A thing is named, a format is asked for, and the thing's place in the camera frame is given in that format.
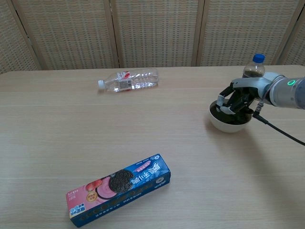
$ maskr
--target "bottle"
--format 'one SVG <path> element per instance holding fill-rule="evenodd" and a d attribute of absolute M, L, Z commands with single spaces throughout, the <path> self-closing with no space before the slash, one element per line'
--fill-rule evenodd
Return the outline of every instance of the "bottle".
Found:
<path fill-rule="evenodd" d="M 253 61 L 245 66 L 243 78 L 263 77 L 265 73 L 265 67 L 263 66 L 264 60 L 265 56 L 263 54 L 255 54 Z"/>
<path fill-rule="evenodd" d="M 145 68 L 113 73 L 106 80 L 99 80 L 98 85 L 100 90 L 120 92 L 154 87 L 158 85 L 158 81 L 158 70 Z"/>

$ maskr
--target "wooden table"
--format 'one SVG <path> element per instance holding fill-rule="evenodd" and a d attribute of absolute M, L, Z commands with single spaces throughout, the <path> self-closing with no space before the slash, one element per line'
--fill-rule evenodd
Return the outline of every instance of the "wooden table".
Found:
<path fill-rule="evenodd" d="M 304 229 L 305 148 L 256 120 L 237 134 L 208 121 L 242 69 L 159 68 L 157 88 L 118 94 L 97 90 L 116 69 L 1 75 L 0 228 L 75 228 L 67 191 L 160 153 L 169 185 L 83 228 Z M 305 111 L 261 114 L 305 139 Z"/>

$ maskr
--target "robotic hand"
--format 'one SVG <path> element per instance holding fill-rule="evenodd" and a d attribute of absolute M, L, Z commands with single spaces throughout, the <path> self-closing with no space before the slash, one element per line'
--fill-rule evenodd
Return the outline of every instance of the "robotic hand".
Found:
<path fill-rule="evenodd" d="M 249 106 L 254 100 L 277 107 L 305 109 L 305 78 L 288 79 L 266 72 L 263 77 L 235 79 L 218 95 L 216 108 L 227 115 L 239 111 L 252 114 Z"/>

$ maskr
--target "oreo cookie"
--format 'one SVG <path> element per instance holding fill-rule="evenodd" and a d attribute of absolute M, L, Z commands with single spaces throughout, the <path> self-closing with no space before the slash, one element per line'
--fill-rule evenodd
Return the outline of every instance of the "oreo cookie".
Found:
<path fill-rule="evenodd" d="M 111 175 L 109 188 L 113 192 L 124 193 L 132 187 L 132 184 L 130 183 L 131 178 L 133 178 L 132 172 L 122 169 Z"/>

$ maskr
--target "woven screen panel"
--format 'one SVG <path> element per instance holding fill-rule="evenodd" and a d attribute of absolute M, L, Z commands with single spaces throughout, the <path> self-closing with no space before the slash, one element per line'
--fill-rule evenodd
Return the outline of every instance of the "woven screen panel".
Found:
<path fill-rule="evenodd" d="M 296 34 L 292 47 L 284 64 L 298 64 L 305 66 L 305 20 Z"/>
<path fill-rule="evenodd" d="M 124 67 L 191 66 L 198 0 L 116 0 Z"/>
<path fill-rule="evenodd" d="M 0 73 L 37 70 L 5 0 L 0 0 Z"/>
<path fill-rule="evenodd" d="M 246 65 L 256 52 L 270 64 L 298 2 L 210 0 L 200 65 Z"/>
<path fill-rule="evenodd" d="M 19 0 L 49 70 L 113 68 L 102 0 Z"/>

